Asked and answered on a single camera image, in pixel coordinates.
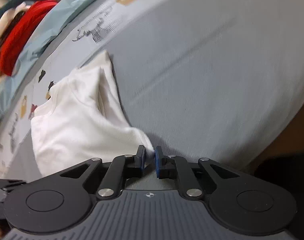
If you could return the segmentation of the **grey patterned bed sheet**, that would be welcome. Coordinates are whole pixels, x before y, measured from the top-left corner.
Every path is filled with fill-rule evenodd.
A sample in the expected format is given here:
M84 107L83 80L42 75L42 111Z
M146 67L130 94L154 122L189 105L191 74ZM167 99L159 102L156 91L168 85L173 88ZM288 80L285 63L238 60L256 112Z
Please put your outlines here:
M106 50L130 126L153 149L239 170L304 104L304 0L96 0L47 46L0 120L0 178L42 178L31 120ZM130 189L171 189L153 159Z

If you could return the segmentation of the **white long-sleeve shirt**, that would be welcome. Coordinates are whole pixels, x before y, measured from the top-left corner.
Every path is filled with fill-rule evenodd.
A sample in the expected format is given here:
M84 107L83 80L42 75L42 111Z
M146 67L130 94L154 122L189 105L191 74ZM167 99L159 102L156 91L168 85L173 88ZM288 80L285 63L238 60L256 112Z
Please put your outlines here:
M31 138L44 177L88 159L135 154L140 145L154 157L148 136L125 118L106 50L51 87L50 99L34 111Z

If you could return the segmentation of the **red blanket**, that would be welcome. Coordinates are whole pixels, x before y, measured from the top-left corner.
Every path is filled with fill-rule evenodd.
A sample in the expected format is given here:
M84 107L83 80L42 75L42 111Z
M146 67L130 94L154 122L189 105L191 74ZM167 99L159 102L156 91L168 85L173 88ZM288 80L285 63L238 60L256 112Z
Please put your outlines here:
M55 5L57 5L55 0L37 1L15 24L0 48L0 72L2 74L13 75L15 63L25 44L45 15Z

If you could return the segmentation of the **light blue quilt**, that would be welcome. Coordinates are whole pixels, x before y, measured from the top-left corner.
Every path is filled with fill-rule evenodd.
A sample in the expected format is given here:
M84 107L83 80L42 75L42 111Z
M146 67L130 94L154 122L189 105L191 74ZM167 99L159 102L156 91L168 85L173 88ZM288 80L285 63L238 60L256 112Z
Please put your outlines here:
M61 0L47 13L27 41L16 61L17 73L0 81L0 120L9 110L22 81L47 46L85 8L96 0Z

